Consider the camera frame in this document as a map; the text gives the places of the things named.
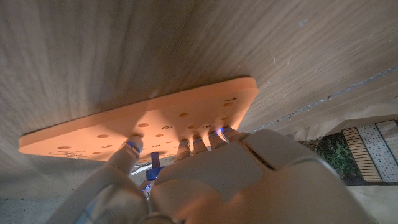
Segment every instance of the wood grain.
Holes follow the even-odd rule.
[[[1,1],[0,194],[62,194],[101,165],[19,154],[25,133],[240,75],[260,91],[240,127],[252,131],[390,69],[397,8],[393,0]],[[393,95],[384,93],[367,99]]]

